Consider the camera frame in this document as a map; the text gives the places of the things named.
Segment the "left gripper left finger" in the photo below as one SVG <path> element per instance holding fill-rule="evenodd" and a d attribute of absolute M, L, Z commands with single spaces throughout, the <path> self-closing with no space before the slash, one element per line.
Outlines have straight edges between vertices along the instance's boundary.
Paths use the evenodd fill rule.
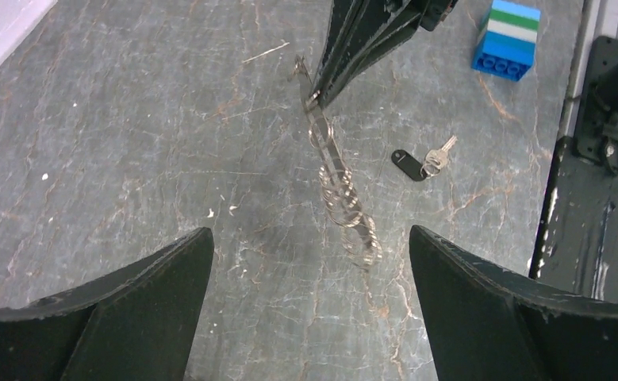
<path fill-rule="evenodd" d="M 20 309 L 0 309 L 0 380 L 180 380 L 209 284 L 213 234 Z"/>

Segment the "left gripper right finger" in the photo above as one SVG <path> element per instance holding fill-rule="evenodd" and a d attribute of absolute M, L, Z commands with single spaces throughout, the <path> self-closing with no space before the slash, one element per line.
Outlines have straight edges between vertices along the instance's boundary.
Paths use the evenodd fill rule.
<path fill-rule="evenodd" d="M 539 283 L 414 225 L 409 258 L 441 380 L 618 380 L 618 304 Z"/>

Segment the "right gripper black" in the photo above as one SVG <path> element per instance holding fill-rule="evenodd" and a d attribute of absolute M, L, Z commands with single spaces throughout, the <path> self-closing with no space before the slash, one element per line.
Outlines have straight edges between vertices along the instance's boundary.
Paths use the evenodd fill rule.
<path fill-rule="evenodd" d="M 313 100 L 329 106 L 362 71 L 406 42 L 429 32 L 455 8 L 455 0 L 332 1 L 324 51 L 313 81 Z"/>

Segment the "keys with black tag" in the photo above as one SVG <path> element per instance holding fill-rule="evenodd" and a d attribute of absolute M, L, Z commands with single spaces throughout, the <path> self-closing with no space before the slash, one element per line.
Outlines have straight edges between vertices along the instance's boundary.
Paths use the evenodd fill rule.
<path fill-rule="evenodd" d="M 457 140 L 456 135 L 451 136 L 442 147 L 429 150 L 422 160 L 417 160 L 403 149 L 395 150 L 391 160 L 411 180 L 421 182 L 437 176 L 448 165 L 449 151 Z"/>

